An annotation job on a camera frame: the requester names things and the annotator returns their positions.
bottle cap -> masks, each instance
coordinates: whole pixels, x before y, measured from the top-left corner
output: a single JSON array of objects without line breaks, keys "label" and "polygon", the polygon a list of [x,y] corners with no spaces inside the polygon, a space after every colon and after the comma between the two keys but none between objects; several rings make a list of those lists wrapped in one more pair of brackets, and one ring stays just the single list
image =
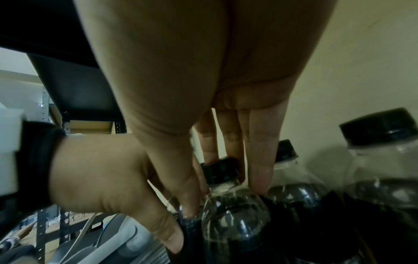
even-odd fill
[{"label": "bottle cap", "polygon": [[405,108],[369,114],[340,125],[348,146],[363,147],[418,135],[415,120]]},{"label": "bottle cap", "polygon": [[231,157],[202,166],[208,185],[222,184],[238,177],[237,160]]},{"label": "bottle cap", "polygon": [[277,154],[276,154],[276,162],[289,160],[295,157],[297,157],[297,154],[290,140],[285,139],[285,140],[279,141],[279,148],[277,149]]}]

black cuff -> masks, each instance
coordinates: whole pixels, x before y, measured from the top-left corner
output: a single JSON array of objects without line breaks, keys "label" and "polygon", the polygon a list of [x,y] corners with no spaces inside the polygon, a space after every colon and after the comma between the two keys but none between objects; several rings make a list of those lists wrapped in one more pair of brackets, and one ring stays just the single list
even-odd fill
[{"label": "black cuff", "polygon": [[19,211],[35,211],[51,205],[50,166],[55,148],[64,137],[64,131],[52,124],[23,122],[20,150],[16,154]]}]

sleeve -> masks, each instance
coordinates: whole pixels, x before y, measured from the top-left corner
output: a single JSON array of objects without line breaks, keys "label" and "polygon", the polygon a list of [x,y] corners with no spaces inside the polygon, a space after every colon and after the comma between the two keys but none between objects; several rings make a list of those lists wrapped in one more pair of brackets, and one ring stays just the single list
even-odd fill
[{"label": "sleeve", "polygon": [[43,122],[23,122],[16,153],[19,190],[0,197],[0,237],[35,210],[51,205],[49,171],[62,129]]}]

dark liquid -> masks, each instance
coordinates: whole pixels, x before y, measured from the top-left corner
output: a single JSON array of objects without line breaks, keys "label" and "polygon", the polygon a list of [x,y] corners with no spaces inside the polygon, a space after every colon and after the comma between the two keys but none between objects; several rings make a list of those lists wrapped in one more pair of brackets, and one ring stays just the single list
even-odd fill
[{"label": "dark liquid", "polygon": [[322,185],[291,184],[273,187],[269,197],[277,201],[292,197],[295,201],[274,202],[263,198],[271,212],[277,246],[288,258],[320,264],[338,263],[358,254],[354,229],[340,198],[334,192],[321,197]]},{"label": "dark liquid", "polygon": [[206,264],[281,264],[281,254],[268,243],[269,225],[245,240],[210,242],[205,244]]},{"label": "dark liquid", "polygon": [[170,250],[166,250],[171,263],[205,263],[202,220],[178,219],[177,222],[184,234],[184,244],[178,254],[173,254]]},{"label": "dark liquid", "polygon": [[359,182],[346,191],[356,228],[377,262],[418,263],[418,181]]}]

bottle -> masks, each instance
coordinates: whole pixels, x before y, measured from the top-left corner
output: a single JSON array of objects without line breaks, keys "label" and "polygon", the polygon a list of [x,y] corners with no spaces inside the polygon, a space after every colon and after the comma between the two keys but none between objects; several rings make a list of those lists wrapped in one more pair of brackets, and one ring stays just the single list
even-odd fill
[{"label": "bottle", "polygon": [[379,264],[418,263],[418,128],[404,108],[340,125],[354,154],[344,200]]},{"label": "bottle", "polygon": [[194,218],[184,218],[181,207],[175,214],[175,218],[183,231],[184,243],[182,250],[177,254],[173,254],[166,248],[171,264],[205,263],[202,236],[203,205],[202,200],[199,213]]},{"label": "bottle", "polygon": [[279,142],[271,187],[276,247],[293,263],[362,263],[357,238],[338,195],[296,160],[289,140]]},{"label": "bottle", "polygon": [[236,160],[203,166],[210,188],[202,217],[206,264],[282,263],[269,241],[270,214],[238,181]]}]

